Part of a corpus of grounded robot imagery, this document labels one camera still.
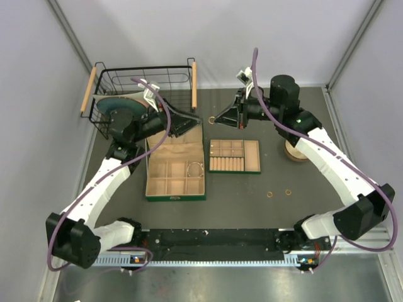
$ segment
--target wooden tray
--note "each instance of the wooden tray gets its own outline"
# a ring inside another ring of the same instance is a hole
[[[152,148],[159,139],[159,134],[149,138],[149,147]],[[147,166],[145,197],[148,201],[206,199],[201,125],[182,137],[167,138],[151,154]]]
[[[211,140],[209,172],[260,174],[259,141]]]

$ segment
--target gray floor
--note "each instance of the gray floor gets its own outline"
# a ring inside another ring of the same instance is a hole
[[[234,97],[234,90],[198,92],[199,114],[219,113]],[[319,88],[304,88],[303,108],[320,119],[336,141]],[[311,163],[290,162],[284,141],[269,122],[251,122],[244,131],[205,123],[205,142],[213,138],[258,139],[261,175],[207,175],[207,200],[148,203],[145,163],[123,184],[102,212],[98,224],[126,216],[146,228],[286,228],[312,214],[334,210],[341,202]],[[109,142],[98,135],[87,181],[105,156]],[[285,190],[292,191],[291,196]],[[267,198],[268,191],[274,196]],[[109,301],[391,301],[377,255],[333,255],[317,273],[300,275],[287,268],[150,268],[139,275],[88,270],[70,266],[59,279],[54,302]],[[63,284],[75,294],[66,294]]]
[[[208,117],[234,98],[234,89],[198,91],[197,113],[204,119],[205,154],[211,139],[259,140],[260,175],[207,174],[207,200],[149,203],[145,200],[145,162],[105,207],[98,225],[119,217],[133,218],[145,228],[288,228],[301,218],[342,206],[338,195],[310,162],[294,163],[283,151],[282,139],[268,121],[251,121],[245,130],[211,125]],[[302,88],[302,107],[313,112],[336,141],[320,88]],[[98,170],[110,142],[97,135],[86,181]],[[285,190],[291,190],[287,196]],[[273,193],[268,198],[267,192]]]
[[[291,268],[150,268],[132,277],[107,272],[83,286],[103,270],[68,268],[54,302],[392,301],[375,254],[333,255],[313,276]]]

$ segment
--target black wire basket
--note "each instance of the black wire basket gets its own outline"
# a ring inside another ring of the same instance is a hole
[[[102,71],[99,73],[95,94],[118,96],[139,92],[142,89],[138,87],[137,83],[130,80],[131,77],[138,77],[145,79],[147,82],[156,83],[160,87],[159,94],[175,108],[185,112],[194,112],[194,108],[192,108],[192,90],[195,85],[193,85],[192,75],[196,71],[195,58],[188,58],[187,65],[114,69],[107,69],[103,62],[97,62],[89,78],[86,95],[81,106],[81,117],[88,118],[106,139],[109,138],[110,134],[110,117],[98,111],[95,98],[92,98],[89,114],[84,115],[91,87],[97,78],[96,73],[99,66],[102,67]]]

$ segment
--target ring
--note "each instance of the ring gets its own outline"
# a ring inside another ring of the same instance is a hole
[[[189,174],[189,169],[190,169],[191,165],[193,165],[193,164],[199,165],[199,166],[201,167],[201,174],[200,174],[198,177],[203,177],[203,175],[204,175],[204,173],[203,173],[203,171],[204,171],[203,164],[201,164],[201,163],[199,163],[199,162],[191,162],[191,163],[188,165],[188,169],[187,169],[188,177],[192,177],[192,176],[190,176],[190,174]]]

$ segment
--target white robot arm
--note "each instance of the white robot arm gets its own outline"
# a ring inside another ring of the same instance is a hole
[[[149,93],[147,90],[144,93],[147,102],[155,97]],[[202,122],[197,115],[165,103],[171,117],[169,135],[178,137]],[[161,108],[155,110],[153,106],[154,111],[140,115],[130,99],[123,99],[118,109],[114,102],[110,106],[111,123],[108,129],[113,143],[101,167],[70,206],[61,214],[52,213],[46,220],[51,255],[83,268],[90,267],[99,253],[112,247],[128,242],[133,245],[140,243],[138,234],[141,234],[141,224],[136,221],[120,218],[98,228],[95,228],[95,223],[113,193],[137,168],[139,161],[133,160],[144,153],[137,142],[167,129],[166,113]]]
[[[344,204],[344,207],[336,211],[311,215],[298,221],[294,229],[299,233],[301,241],[335,235],[356,240],[384,221],[389,212],[384,199],[374,189],[373,184],[346,166],[345,162],[356,169],[332,142],[320,121],[311,112],[300,107],[299,86],[295,80],[289,75],[277,75],[272,78],[269,98],[264,96],[264,90],[259,87],[266,106],[263,109],[259,100],[249,95],[251,85],[253,86],[252,77],[250,68],[237,74],[237,78],[245,87],[239,89],[234,102],[215,117],[215,123],[243,129],[249,120],[270,120],[265,113],[265,110],[268,110],[272,118],[283,126],[276,125],[277,132],[320,170]],[[322,147],[286,131],[285,128],[319,142]],[[388,184],[378,187],[390,201],[393,200],[395,192],[392,187]]]

